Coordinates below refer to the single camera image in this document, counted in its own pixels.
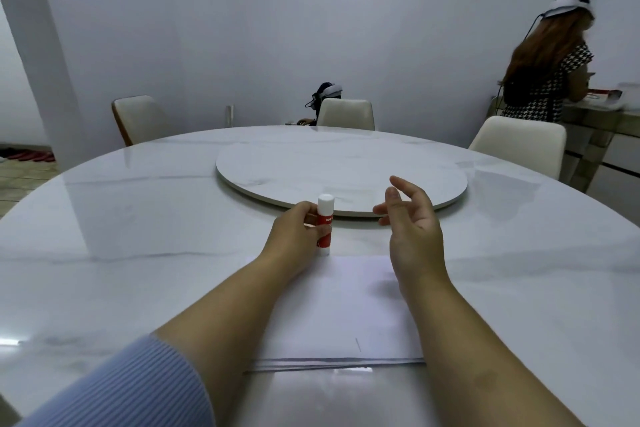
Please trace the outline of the light blue ribbed sleeve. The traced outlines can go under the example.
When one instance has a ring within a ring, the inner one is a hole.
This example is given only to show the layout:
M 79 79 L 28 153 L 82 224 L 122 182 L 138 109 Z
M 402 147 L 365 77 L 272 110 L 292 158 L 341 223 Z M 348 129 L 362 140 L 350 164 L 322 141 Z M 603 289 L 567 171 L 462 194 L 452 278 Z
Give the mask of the light blue ribbed sleeve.
M 216 420 L 192 363 L 147 335 L 14 427 L 216 427 Z

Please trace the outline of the round white marble turntable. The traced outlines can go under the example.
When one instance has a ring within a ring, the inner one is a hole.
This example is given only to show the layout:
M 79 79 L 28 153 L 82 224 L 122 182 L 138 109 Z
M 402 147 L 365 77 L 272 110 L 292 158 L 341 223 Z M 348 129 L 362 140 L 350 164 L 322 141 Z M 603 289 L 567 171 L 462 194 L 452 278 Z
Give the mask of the round white marble turntable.
M 434 144 L 369 136 L 236 143 L 220 151 L 216 169 L 238 191 L 282 207 L 331 194 L 334 214 L 345 218 L 373 218 L 392 175 L 422 188 L 435 209 L 468 187 L 465 172 Z

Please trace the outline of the white upholstered chair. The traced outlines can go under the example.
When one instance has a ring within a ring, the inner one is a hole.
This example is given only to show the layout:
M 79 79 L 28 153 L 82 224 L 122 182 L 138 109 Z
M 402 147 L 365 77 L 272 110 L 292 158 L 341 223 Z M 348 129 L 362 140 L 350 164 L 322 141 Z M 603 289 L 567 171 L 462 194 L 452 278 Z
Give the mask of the white upholstered chair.
M 468 149 L 558 180 L 566 138 L 560 124 L 494 115 L 484 122 Z
M 376 130 L 372 104 L 364 99 L 325 99 L 321 104 L 316 125 L 355 130 Z

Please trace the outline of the red and white box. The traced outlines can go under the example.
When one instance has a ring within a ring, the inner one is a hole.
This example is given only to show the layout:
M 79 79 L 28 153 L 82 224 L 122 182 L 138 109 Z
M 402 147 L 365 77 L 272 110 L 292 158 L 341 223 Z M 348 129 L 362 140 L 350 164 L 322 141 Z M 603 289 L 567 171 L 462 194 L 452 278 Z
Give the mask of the red and white box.
M 640 83 L 619 83 L 610 90 L 591 90 L 584 103 L 610 111 L 640 112 Z

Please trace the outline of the person's left forearm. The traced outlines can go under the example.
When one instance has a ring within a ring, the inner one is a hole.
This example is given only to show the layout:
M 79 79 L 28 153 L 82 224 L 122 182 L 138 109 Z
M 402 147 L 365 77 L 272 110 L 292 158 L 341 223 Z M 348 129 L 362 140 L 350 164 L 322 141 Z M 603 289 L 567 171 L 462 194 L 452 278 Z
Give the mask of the person's left forearm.
M 226 417 L 277 301 L 314 255 L 262 253 L 154 331 L 195 368 L 216 421 Z

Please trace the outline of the white paper sheet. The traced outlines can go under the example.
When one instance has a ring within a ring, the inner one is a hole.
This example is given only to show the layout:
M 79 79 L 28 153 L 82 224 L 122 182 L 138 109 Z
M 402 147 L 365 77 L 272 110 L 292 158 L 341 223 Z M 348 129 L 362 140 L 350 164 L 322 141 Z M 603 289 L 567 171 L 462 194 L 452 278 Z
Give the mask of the white paper sheet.
M 330 255 L 277 301 L 248 371 L 423 363 L 389 256 Z

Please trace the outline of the person's right forearm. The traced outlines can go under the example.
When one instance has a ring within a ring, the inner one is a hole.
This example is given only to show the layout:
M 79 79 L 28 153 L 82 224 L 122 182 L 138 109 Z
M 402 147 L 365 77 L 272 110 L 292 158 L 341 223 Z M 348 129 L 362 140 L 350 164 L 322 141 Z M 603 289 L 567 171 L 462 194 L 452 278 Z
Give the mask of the person's right forearm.
M 586 427 L 451 282 L 398 282 L 443 427 Z

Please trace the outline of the white chair with brown edge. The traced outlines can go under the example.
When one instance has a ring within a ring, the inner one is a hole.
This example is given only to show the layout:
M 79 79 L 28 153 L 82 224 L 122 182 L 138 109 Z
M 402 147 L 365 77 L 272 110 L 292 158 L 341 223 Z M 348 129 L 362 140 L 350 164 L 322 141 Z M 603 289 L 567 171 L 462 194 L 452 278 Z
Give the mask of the white chair with brown edge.
M 126 147 L 178 134 L 169 116 L 151 96 L 116 99 L 111 110 Z

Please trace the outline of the person's left hand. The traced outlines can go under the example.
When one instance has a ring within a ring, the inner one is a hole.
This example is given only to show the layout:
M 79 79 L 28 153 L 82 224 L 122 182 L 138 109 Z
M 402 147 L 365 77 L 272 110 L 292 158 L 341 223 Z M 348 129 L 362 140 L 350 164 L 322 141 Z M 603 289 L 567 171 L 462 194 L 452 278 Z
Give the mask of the person's left hand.
M 260 261 L 274 266 L 288 282 L 308 265 L 317 248 L 317 244 L 308 245 L 295 237 L 292 230 L 292 208 L 276 218 L 259 255 Z M 319 241 L 330 231 L 330 225 L 321 224 Z

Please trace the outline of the person's right hand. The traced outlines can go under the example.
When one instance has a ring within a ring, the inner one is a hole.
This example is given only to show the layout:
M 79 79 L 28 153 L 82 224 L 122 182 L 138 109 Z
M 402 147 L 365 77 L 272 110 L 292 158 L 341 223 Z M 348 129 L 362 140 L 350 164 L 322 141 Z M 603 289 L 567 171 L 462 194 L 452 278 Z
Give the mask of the person's right hand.
M 430 289 L 448 287 L 444 236 L 440 221 L 426 192 L 398 176 L 389 178 L 381 204 L 400 204 L 394 216 L 389 244 L 392 267 L 401 288 Z

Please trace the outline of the row of red slippers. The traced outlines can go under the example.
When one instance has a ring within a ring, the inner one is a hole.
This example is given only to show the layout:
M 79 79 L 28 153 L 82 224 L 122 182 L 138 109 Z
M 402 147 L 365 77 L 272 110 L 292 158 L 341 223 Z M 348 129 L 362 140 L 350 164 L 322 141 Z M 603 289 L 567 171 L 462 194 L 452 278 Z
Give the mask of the row of red slippers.
M 34 149 L 2 148 L 0 157 L 17 162 L 53 163 L 56 158 L 51 151 Z

